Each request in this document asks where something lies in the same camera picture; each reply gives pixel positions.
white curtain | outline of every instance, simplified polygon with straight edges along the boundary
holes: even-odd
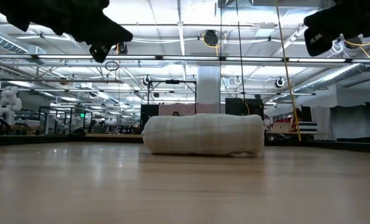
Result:
[[[312,121],[317,122],[318,130],[314,136],[315,140],[335,140],[333,136],[330,108],[322,106],[311,107]]]
[[[331,109],[331,114],[336,139],[370,138],[370,108],[337,106]]]

rope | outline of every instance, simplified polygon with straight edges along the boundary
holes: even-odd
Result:
[[[242,41],[241,41],[241,38],[240,38],[239,6],[237,4],[237,0],[236,0],[236,14],[237,14],[237,31],[239,33],[239,50],[240,50],[240,67],[241,67],[241,71],[242,71],[243,101],[247,105],[247,103],[246,103],[246,93],[245,93],[245,82],[244,82],[245,79],[244,79],[244,73],[243,73]]]
[[[280,14],[279,14],[279,0],[277,0],[277,15],[278,15],[278,23],[279,23],[279,31],[280,31],[280,41],[282,43],[283,61],[285,61],[287,85],[289,87],[290,99],[292,100],[292,106],[293,106],[293,114],[294,114],[295,120],[296,120],[298,141],[301,141],[300,126],[298,125],[298,117],[297,117],[297,113],[296,113],[295,99],[294,99],[294,96],[293,96],[293,93],[292,93],[292,86],[290,84],[289,71],[288,71],[288,67],[287,67],[287,60],[286,60],[286,53],[285,53],[285,45],[283,43],[283,32],[282,32],[282,25],[280,23]]]

cable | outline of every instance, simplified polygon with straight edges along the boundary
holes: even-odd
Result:
[[[279,0],[277,0],[277,16],[278,16],[278,23],[279,23],[280,39],[282,41],[283,60],[285,61],[287,85],[289,87],[290,99],[292,100],[292,106],[293,106],[293,114],[295,115],[295,120],[296,120],[298,141],[301,142],[300,125],[298,124],[298,117],[297,117],[297,112],[296,112],[295,98],[294,98],[293,93],[292,93],[292,85],[290,84],[289,70],[288,70],[288,67],[287,67],[287,60],[286,60],[285,45],[283,43],[283,32],[282,32],[282,25],[280,23],[280,14],[279,14]]]
[[[358,46],[358,47],[364,47],[364,46],[368,46],[370,45],[370,43],[367,43],[367,44],[354,44],[354,43],[351,43],[351,42],[348,42],[347,40],[344,40],[347,44],[349,45],[353,45],[353,46]]]
[[[368,56],[368,58],[370,58],[370,55],[365,51],[365,49],[363,47],[360,47],[360,48],[365,53],[365,55]]]
[[[236,15],[237,15],[237,31],[239,33],[239,51],[240,51],[240,67],[242,71],[242,88],[243,88],[243,100],[246,103],[246,93],[245,93],[245,80],[244,80],[244,73],[243,73],[243,54],[242,54],[242,41],[240,39],[240,22],[239,22],[239,6],[236,0]]]

duct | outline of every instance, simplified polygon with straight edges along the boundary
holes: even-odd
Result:
[[[46,54],[47,52],[35,45],[23,44],[20,41],[12,38],[7,34],[3,34],[0,31],[0,47],[9,50],[15,54]],[[35,62],[38,64],[44,63],[42,60],[28,60],[30,62]]]
[[[0,33],[0,47],[14,52],[15,54],[26,54],[29,51],[27,46],[2,33]]]
[[[356,58],[363,58],[364,54],[358,55]],[[349,77],[353,77],[367,70],[365,64],[356,63],[352,65],[343,66],[341,68],[332,68],[329,69],[312,79],[309,79],[307,82],[304,82],[295,89],[296,92],[305,91],[305,90],[316,90],[328,85],[340,82]]]

fluorescent light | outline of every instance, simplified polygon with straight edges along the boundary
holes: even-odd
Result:
[[[222,91],[221,94],[242,94],[238,91]],[[269,93],[269,92],[245,92],[246,95],[277,95],[277,93]]]
[[[28,35],[28,36],[16,37],[16,38],[21,39],[21,40],[26,40],[26,39],[37,39],[37,38],[40,38],[40,36],[38,36],[38,35]]]
[[[163,56],[163,60],[219,60],[219,57]]]
[[[65,91],[65,90],[57,90],[57,89],[53,89],[53,90],[46,90],[46,89],[36,89],[34,91],[51,91],[51,92],[57,92],[57,91]]]
[[[149,102],[153,103],[195,103],[195,101],[190,101],[190,100],[181,100],[181,101],[176,101],[176,100],[149,100]]]
[[[170,93],[168,90],[153,90],[151,93]]]
[[[227,57],[226,60],[229,61],[240,61],[240,57]],[[273,58],[273,57],[243,57],[243,61],[247,62],[281,62],[283,58]]]
[[[293,93],[293,95],[294,96],[314,96],[315,93]]]
[[[118,60],[118,59],[123,59],[123,60],[130,60],[130,59],[137,59],[137,60],[154,60],[156,59],[156,56],[142,56],[142,55],[109,55],[107,57],[109,60]]]
[[[106,93],[134,93],[135,91],[134,90],[104,90],[104,92]]]
[[[290,58],[289,62],[345,62],[345,58]]]
[[[49,96],[49,97],[56,97],[56,96],[54,96],[54,95],[52,95],[52,94],[50,94],[50,93],[46,93],[46,92],[41,92],[43,95],[45,95],[45,96]]]
[[[70,110],[70,108],[54,108],[55,110]]]
[[[60,97],[62,100],[66,100],[66,101],[78,101],[78,99],[76,98],[72,98],[72,97]]]
[[[39,59],[89,59],[93,60],[92,55],[38,55]]]
[[[354,63],[370,63],[370,59],[353,59]]]
[[[28,87],[28,88],[33,87],[33,85],[31,85],[31,84],[29,84],[27,82],[9,81],[9,83],[12,83],[12,84],[15,84],[15,85],[19,85],[19,86],[23,86],[23,87]]]

